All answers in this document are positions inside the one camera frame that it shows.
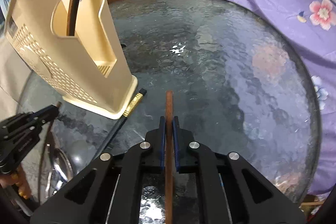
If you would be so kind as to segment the left hand with gold nails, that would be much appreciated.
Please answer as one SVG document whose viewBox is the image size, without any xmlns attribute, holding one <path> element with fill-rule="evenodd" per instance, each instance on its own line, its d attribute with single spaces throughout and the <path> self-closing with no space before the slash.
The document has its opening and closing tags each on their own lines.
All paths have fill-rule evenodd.
<svg viewBox="0 0 336 224">
<path fill-rule="evenodd" d="M 21 164 L 12 174 L 1 174 L 0 183 L 3 189 L 16 185 L 18 187 L 18 194 L 26 200 L 31 197 L 31 189 Z"/>
</svg>

